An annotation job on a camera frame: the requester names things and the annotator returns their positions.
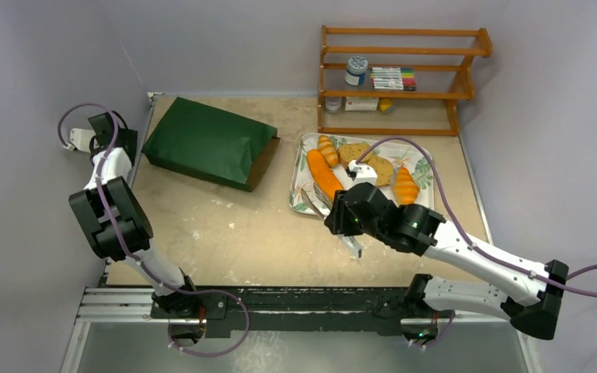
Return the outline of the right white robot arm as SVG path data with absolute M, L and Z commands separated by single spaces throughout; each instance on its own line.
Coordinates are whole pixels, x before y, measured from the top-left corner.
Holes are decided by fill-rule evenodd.
M 366 234 L 400 253 L 441 261 L 479 278 L 477 283 L 418 274 L 405 296 L 416 316 L 461 310 L 507 320 L 541 340 L 554 338 L 569 267 L 523 259 L 465 237 L 453 221 L 420 204 L 397 206 L 370 183 L 338 190 L 325 220 L 333 235 Z

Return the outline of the small fake bread roll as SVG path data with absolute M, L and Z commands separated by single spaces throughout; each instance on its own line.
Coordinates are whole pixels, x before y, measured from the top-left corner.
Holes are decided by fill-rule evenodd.
M 320 135 L 317 142 L 317 149 L 320 154 L 326 160 L 327 165 L 330 168 L 334 168 L 339 165 L 339 156 L 337 149 L 334 146 L 331 139 L 326 135 Z

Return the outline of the orange fake croissant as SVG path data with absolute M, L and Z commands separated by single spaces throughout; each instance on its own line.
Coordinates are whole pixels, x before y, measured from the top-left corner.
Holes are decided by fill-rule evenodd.
M 326 194 L 328 199 L 333 202 L 336 192 L 344 189 L 340 180 L 317 149 L 307 152 L 306 161 L 314 182 Z
M 406 167 L 398 168 L 391 183 L 393 196 L 398 205 L 414 203 L 420 193 L 420 187 Z

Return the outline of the green paper bag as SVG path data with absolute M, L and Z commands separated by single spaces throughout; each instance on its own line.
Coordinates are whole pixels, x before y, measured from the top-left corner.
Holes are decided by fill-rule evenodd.
M 142 153 L 154 166 L 252 192 L 279 143 L 276 127 L 177 98 L 149 135 Z

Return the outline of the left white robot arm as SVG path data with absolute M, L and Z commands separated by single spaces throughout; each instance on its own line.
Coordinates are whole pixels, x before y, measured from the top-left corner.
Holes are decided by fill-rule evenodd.
M 152 226 L 127 183 L 137 132 L 119 113 L 98 114 L 89 123 L 95 131 L 89 140 L 93 172 L 68 202 L 90 248 L 100 259 L 124 262 L 143 276 L 159 309 L 183 318 L 196 315 L 201 297 L 191 279 L 152 245 Z

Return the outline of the metal tongs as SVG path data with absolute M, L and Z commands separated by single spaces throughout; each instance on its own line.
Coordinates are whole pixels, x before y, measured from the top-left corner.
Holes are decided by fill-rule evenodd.
M 305 188 L 300 189 L 300 195 L 302 201 L 305 202 L 312 212 L 320 218 L 323 222 L 326 221 L 327 216 L 330 214 L 333 203 L 329 197 L 314 183 L 313 192 L 310 194 Z M 355 259 L 361 259 L 363 247 L 357 239 L 354 237 L 347 237 L 342 234 L 336 235 L 336 237 L 344 244 L 344 246 L 352 253 Z

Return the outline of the brown fake bread roll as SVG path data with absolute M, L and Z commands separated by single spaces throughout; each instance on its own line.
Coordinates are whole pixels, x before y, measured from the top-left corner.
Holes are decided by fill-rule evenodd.
M 384 159 L 378 155 L 372 155 L 372 157 L 367 161 L 367 164 L 376 172 L 376 186 L 385 187 L 391 184 L 394 168 L 393 164 L 388 159 Z

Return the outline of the brown fake bread slice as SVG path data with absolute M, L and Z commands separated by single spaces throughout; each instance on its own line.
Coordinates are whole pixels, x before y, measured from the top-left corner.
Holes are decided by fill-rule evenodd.
M 340 165 L 347 168 L 351 161 L 357 160 L 369 148 L 370 145 L 364 142 L 340 145 L 337 148 Z

